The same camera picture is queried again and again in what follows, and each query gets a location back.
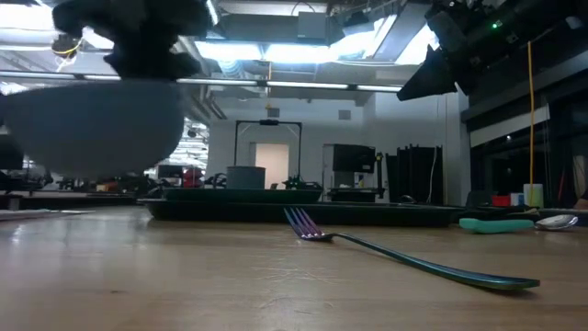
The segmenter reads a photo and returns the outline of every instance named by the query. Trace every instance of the fork handle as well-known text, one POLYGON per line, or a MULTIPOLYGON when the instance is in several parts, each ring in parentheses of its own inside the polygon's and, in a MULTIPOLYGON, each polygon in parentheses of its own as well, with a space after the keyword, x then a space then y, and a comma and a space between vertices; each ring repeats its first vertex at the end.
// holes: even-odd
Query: fork handle
POLYGON ((371 244, 370 242, 367 242, 363 239, 354 237, 349 234, 333 235, 344 238, 358 245, 362 245, 363 247, 373 249, 385 256, 395 258, 411 267, 418 268, 422 271, 426 271, 449 280, 454 280, 473 286, 479 286, 496 290, 522 290, 539 286, 540 283, 539 280, 488 275, 478 272, 466 271, 458 268, 441 266, 436 263, 427 262, 419 258, 409 257, 403 253, 396 252, 394 250, 382 247, 380 245, 371 244))

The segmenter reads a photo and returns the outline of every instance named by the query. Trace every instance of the spoon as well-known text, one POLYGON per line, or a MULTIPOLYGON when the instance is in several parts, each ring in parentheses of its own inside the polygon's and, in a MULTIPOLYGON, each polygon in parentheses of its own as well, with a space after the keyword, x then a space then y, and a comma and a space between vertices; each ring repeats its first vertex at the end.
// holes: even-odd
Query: spoon
POLYGON ((577 222, 577 216, 558 215, 537 221, 535 223, 535 228, 543 231, 562 231, 572 228, 577 222))

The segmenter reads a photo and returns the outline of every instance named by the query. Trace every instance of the wooden table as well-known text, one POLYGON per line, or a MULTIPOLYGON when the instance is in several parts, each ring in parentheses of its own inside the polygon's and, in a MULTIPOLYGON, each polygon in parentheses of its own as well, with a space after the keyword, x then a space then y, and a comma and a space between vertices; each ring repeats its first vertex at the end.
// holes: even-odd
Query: wooden table
POLYGON ((141 208, 0 223, 0 330, 588 329, 588 232, 337 227, 440 264, 541 279, 483 291, 286 224, 149 222, 141 208))

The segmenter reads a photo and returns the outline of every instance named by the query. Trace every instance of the teal object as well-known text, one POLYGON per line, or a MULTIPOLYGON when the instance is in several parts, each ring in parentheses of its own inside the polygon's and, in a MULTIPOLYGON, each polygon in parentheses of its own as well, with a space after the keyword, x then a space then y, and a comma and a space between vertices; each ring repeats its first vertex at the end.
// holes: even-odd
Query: teal object
POLYGON ((481 221, 472 218, 459 220, 462 229, 471 230, 477 234, 504 234, 523 229, 533 228, 535 224, 529 220, 481 221))

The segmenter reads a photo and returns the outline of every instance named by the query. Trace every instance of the red object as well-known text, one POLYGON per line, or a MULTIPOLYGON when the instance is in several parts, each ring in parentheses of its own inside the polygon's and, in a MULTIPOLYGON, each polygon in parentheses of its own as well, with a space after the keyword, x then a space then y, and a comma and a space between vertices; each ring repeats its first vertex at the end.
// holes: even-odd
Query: red object
POLYGON ((492 196, 492 205, 494 207, 509 207, 511 205, 510 196, 492 196))
POLYGON ((188 169, 184 173, 184 188, 200 188, 204 183, 200 180, 202 175, 202 169, 194 167, 188 169))

